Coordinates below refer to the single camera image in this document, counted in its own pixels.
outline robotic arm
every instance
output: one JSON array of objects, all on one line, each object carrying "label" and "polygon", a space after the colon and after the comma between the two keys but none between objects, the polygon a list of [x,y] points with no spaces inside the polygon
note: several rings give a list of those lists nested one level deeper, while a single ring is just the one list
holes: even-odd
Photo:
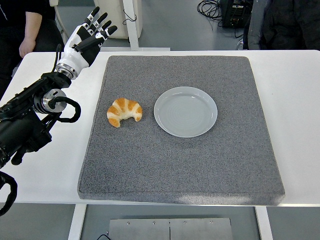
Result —
[{"label": "robotic arm", "polygon": [[[59,60],[57,49],[52,72],[44,73],[39,80],[0,107],[0,169],[13,155],[11,163],[19,165],[25,153],[37,152],[51,142],[49,131],[57,121],[74,123],[79,119],[80,105],[67,98],[61,89],[68,88],[82,69],[92,65],[103,42],[117,30],[116,26],[110,26],[111,21],[99,27],[107,13],[91,24],[98,11],[99,7],[96,7],[83,24],[76,27]],[[67,104],[75,108],[75,114],[72,118],[60,118]],[[36,112],[47,116],[40,120]],[[16,181],[0,171],[0,189],[4,184],[10,185],[11,193],[0,210],[0,216],[10,209],[17,197]]]}]

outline ceramic plate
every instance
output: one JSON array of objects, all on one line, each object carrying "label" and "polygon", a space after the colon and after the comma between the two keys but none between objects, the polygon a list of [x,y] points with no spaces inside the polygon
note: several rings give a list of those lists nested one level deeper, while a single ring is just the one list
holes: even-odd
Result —
[{"label": "ceramic plate", "polygon": [[192,138],[206,133],[217,120],[215,101],[204,91],[179,86],[164,92],[155,102],[154,117],[167,133]]}]

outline white table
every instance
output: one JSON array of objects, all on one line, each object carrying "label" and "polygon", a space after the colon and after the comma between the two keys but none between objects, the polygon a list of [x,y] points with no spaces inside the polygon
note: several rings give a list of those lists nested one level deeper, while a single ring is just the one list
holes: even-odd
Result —
[{"label": "white table", "polygon": [[[245,56],[251,63],[275,158],[285,189],[280,206],[320,207],[320,52],[287,51],[128,51],[100,52],[64,92],[81,105],[76,123],[56,123],[52,142],[27,153],[19,166],[1,171],[18,183],[16,203],[141,204],[111,200],[82,200],[77,184],[86,152],[103,75],[111,55]],[[28,54],[18,68],[0,105],[50,72],[54,53]],[[62,117],[72,117],[67,108]],[[0,192],[0,202],[9,187]]]}]

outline croissant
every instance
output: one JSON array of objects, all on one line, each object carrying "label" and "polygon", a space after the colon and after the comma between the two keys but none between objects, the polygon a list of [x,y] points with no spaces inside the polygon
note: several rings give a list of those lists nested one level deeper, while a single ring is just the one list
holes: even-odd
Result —
[{"label": "croissant", "polygon": [[133,117],[136,122],[142,118],[142,107],[138,102],[126,98],[118,98],[106,112],[109,123],[118,128],[122,119]]}]

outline gray floor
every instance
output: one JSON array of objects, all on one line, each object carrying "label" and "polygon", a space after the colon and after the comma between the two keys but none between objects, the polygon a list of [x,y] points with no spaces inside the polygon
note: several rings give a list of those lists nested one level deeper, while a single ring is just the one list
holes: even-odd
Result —
[{"label": "gray floor", "polygon": [[[200,0],[142,0],[143,26],[140,47],[166,47],[172,51],[236,50],[240,39],[234,30],[218,27],[197,12]],[[68,32],[82,23],[94,8],[92,0],[59,2]],[[105,47],[129,47],[126,39],[109,39]],[[0,217],[1,240],[68,239],[74,205],[15,203]],[[319,207],[268,207],[274,240],[319,240]],[[207,218],[231,219],[235,240],[259,240],[252,207],[119,206],[90,205],[81,239],[97,239],[109,230],[114,218]]]},{"label": "gray floor", "polygon": [[[197,12],[196,0],[142,0],[142,48],[171,48],[172,51],[236,50],[243,29],[223,28]],[[69,33],[83,22],[95,6],[59,5]],[[104,47],[129,47],[127,39],[109,38]]]}]

